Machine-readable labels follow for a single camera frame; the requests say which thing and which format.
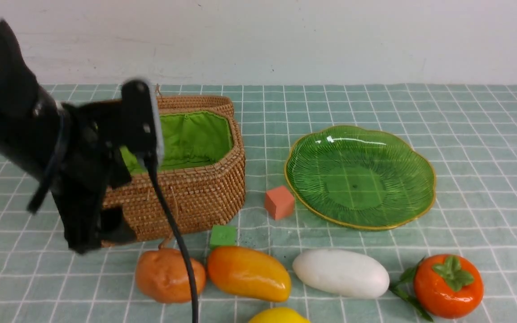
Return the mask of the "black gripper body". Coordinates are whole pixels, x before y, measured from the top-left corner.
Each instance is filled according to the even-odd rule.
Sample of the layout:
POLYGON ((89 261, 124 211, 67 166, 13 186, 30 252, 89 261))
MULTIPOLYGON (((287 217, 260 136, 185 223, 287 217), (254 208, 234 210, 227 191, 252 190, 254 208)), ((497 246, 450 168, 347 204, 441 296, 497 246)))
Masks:
POLYGON ((109 186, 119 188, 131 182, 121 153, 108 143, 121 127, 122 106, 120 100, 63 105, 68 117, 66 154, 52 196, 68 247, 80 255, 137 239, 122 206, 103 207, 109 186))

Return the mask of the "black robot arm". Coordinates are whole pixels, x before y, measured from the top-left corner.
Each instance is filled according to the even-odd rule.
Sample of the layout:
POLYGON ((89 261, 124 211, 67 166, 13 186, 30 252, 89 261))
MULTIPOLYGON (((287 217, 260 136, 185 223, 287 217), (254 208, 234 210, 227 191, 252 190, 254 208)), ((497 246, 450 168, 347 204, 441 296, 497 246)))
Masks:
POLYGON ((70 250, 83 255, 138 240, 123 207, 103 206, 110 185, 131 180, 121 153, 99 135, 87 108, 58 102, 43 89, 4 20, 0 20, 0 155, 39 183, 27 212, 36 214, 51 194, 70 250))

